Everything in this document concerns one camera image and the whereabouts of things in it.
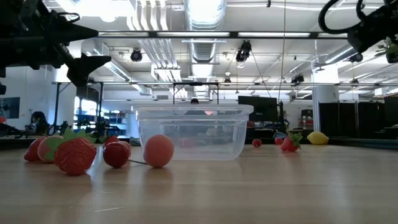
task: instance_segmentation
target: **peach ball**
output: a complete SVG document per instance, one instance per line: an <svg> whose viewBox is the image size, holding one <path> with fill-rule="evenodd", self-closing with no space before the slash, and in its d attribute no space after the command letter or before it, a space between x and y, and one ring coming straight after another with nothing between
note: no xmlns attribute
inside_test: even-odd
<svg viewBox="0 0 398 224"><path fill-rule="evenodd" d="M54 160L48 160L45 158L45 155L51 150L48 146L47 146L47 141L49 139L53 139L53 138L61 138L63 139L62 136L49 136L47 138L45 138L39 145L39 148L37 150L37 155L39 156L39 158L43 161L43 162L54 162Z"/></svg>
<svg viewBox="0 0 398 224"><path fill-rule="evenodd" d="M152 136L145 144L144 160L152 167L166 166L173 158L173 142L164 135Z"/></svg>

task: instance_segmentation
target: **container rim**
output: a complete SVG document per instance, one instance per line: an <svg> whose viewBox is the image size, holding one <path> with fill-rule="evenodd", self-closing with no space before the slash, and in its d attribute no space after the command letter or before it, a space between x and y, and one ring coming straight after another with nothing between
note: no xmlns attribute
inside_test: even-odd
<svg viewBox="0 0 398 224"><path fill-rule="evenodd" d="M168 110L244 110L254 111L251 105L134 105L131 111L168 111Z"/></svg>

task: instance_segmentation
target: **pillar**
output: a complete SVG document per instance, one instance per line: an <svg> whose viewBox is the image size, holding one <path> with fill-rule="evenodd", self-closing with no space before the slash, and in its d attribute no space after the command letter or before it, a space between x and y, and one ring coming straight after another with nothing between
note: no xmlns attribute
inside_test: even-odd
<svg viewBox="0 0 398 224"><path fill-rule="evenodd" d="M336 65L322 67L322 71L313 68L312 82L314 83L338 83L338 71ZM321 131L319 103L337 103L339 100L338 86L315 86L312 88L313 104L313 128Z"/></svg>

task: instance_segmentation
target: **person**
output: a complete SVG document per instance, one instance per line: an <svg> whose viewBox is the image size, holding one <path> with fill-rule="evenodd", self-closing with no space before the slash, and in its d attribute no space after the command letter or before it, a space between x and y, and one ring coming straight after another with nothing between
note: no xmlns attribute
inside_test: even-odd
<svg viewBox="0 0 398 224"><path fill-rule="evenodd" d="M29 134L46 135L49 133L49 127L45 115L41 111L32 113L30 117L30 125L26 126L26 130Z"/></svg>

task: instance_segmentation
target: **computer screen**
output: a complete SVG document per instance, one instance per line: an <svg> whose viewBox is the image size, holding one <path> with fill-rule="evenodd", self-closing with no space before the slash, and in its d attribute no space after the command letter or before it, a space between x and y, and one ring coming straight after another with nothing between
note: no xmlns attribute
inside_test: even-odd
<svg viewBox="0 0 398 224"><path fill-rule="evenodd" d="M250 121L278 120L277 98L238 96L238 103L254 107L253 113L249 116Z"/></svg>

